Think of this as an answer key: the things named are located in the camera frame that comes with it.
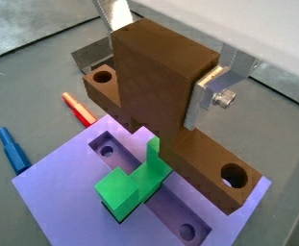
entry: green block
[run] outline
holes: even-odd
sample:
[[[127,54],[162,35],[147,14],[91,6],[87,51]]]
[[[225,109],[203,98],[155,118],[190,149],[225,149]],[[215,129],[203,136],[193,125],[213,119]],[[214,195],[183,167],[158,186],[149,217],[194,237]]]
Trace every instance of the green block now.
[[[159,158],[159,138],[154,137],[147,145],[147,162],[130,176],[118,167],[95,185],[103,203],[118,222],[145,203],[161,188],[173,168]]]
[[[134,183],[139,187],[139,200],[145,203],[155,191],[161,188],[162,177],[151,166],[145,162],[130,175]]]
[[[166,179],[169,174],[173,172],[173,168],[170,165],[162,160],[162,158],[158,156],[159,153],[159,138],[155,136],[147,145],[147,164],[150,165],[150,168],[154,169],[155,172],[158,172],[158,175]]]
[[[95,185],[103,203],[120,222],[141,204],[139,187],[118,167]]]

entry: metal clamp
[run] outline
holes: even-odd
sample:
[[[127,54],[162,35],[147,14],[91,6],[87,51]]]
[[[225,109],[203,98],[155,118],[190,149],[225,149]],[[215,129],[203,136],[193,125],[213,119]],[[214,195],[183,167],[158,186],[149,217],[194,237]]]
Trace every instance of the metal clamp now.
[[[225,44],[214,70],[198,80],[190,99],[183,125],[193,131],[201,108],[209,110],[211,104],[227,109],[235,93],[227,88],[238,84],[250,75],[261,60]]]
[[[134,22],[126,0],[92,0],[108,32]]]

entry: screw hole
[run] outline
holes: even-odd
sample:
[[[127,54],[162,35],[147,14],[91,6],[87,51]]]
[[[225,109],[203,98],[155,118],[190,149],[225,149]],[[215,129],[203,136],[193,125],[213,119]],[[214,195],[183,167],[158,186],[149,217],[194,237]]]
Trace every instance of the screw hole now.
[[[96,83],[107,83],[112,79],[112,74],[108,71],[100,71],[94,74],[92,80]]]
[[[222,167],[221,177],[226,185],[234,188],[245,187],[249,181],[246,170],[235,163],[229,163]]]
[[[108,158],[114,154],[114,148],[111,146],[104,146],[102,148],[100,154],[104,158]]]
[[[195,229],[190,224],[181,226],[181,236],[185,241],[191,241],[195,238]]]

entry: hex bolt head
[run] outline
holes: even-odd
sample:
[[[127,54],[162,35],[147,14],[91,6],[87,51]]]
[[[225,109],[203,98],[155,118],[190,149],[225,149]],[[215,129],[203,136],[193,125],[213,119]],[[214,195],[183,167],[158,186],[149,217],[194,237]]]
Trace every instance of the hex bolt head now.
[[[221,93],[214,96],[213,104],[219,105],[223,109],[227,109],[237,97],[237,93],[229,89],[225,89]]]

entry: brown wooden block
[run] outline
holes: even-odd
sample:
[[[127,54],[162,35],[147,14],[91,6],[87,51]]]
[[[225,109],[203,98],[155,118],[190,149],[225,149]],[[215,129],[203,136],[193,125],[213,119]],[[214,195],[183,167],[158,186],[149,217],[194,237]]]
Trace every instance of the brown wooden block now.
[[[124,129],[130,133],[135,133],[142,125],[120,108],[115,71],[107,65],[100,66],[83,76],[83,84],[91,100],[112,116]]]
[[[112,33],[122,107],[166,140],[175,141],[195,79],[218,53],[142,19]]]
[[[217,65],[218,53],[147,19],[115,31],[112,45],[116,74],[102,66],[83,77],[88,97],[129,131],[145,125],[159,136],[159,156],[231,213],[261,174],[199,130],[183,126],[195,80]]]
[[[159,156],[226,214],[245,204],[262,175],[198,129]]]

